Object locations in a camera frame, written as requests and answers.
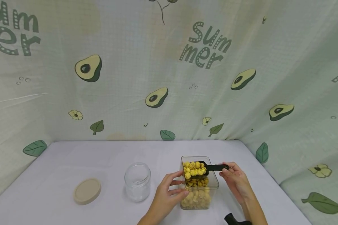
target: black object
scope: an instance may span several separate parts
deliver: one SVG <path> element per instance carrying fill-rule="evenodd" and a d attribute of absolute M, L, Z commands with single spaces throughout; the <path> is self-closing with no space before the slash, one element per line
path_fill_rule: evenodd
<path fill-rule="evenodd" d="M 224 220 L 228 225 L 252 225 L 250 221 L 238 222 L 231 213 L 229 213 Z"/>
<path fill-rule="evenodd" d="M 224 168 L 229 170 L 229 166 L 225 164 L 219 164 L 219 165 L 207 165 L 204 161 L 199 161 L 200 163 L 204 163 L 204 167 L 207 169 L 205 174 L 203 175 L 195 175 L 191 176 L 190 179 L 197 179 L 197 180 L 203 180 L 204 178 L 209 175 L 209 171 L 222 171 Z"/>

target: clear plastic container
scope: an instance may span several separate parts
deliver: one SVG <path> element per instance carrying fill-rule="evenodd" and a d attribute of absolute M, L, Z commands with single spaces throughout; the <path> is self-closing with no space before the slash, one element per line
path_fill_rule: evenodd
<path fill-rule="evenodd" d="M 207 165 L 212 164 L 206 156 L 182 156 L 180 169 L 183 170 L 183 163 L 185 162 L 197 161 L 204 161 Z M 179 185 L 179 187 L 189 190 L 189 194 L 180 203 L 182 209 L 209 209 L 213 196 L 219 188 L 219 182 L 214 171 L 209 171 L 207 178 L 209 182 L 206 184 L 206 187 L 190 187 L 188 183 L 192 183 L 192 180 L 186 180 L 183 174 L 181 180 L 184 181 L 184 184 Z"/>
<path fill-rule="evenodd" d="M 145 163 L 134 163 L 124 175 L 125 189 L 128 197 L 134 202 L 146 199 L 150 193 L 151 172 Z"/>

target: black handle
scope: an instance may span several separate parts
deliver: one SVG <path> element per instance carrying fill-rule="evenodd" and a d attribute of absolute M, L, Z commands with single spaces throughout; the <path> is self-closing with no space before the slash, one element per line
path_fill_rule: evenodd
<path fill-rule="evenodd" d="M 224 220 L 228 223 L 228 225 L 252 225 L 250 221 L 238 222 L 231 213 L 229 213 Z"/>
<path fill-rule="evenodd" d="M 222 171 L 224 168 L 229 170 L 229 166 L 225 164 L 220 165 L 207 165 L 207 171 Z"/>

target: twig print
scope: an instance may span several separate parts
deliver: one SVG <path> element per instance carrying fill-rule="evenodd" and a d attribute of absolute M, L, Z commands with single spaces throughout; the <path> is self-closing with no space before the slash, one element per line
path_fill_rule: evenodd
<path fill-rule="evenodd" d="M 160 5 L 160 3 L 159 3 L 157 0 L 149 0 L 149 1 L 151 1 L 151 2 L 157 2 L 157 3 L 158 3 L 158 5 L 159 5 L 159 7 L 160 7 L 160 11 L 161 11 L 161 20 L 163 21 L 163 24 L 165 25 L 163 10 L 164 10 L 166 7 L 168 7 L 171 3 L 176 3 L 178 0 L 167 0 L 167 1 L 169 2 L 169 4 L 166 5 L 166 6 L 164 6 L 164 7 L 162 7 L 162 6 Z"/>

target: scoop handle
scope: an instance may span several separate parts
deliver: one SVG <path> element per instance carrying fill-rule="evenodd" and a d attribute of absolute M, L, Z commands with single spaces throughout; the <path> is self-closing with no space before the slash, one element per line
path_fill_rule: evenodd
<path fill-rule="evenodd" d="M 222 171 L 224 168 L 229 170 L 229 166 L 225 164 L 219 164 L 219 165 L 207 165 L 207 170 L 209 171 Z"/>

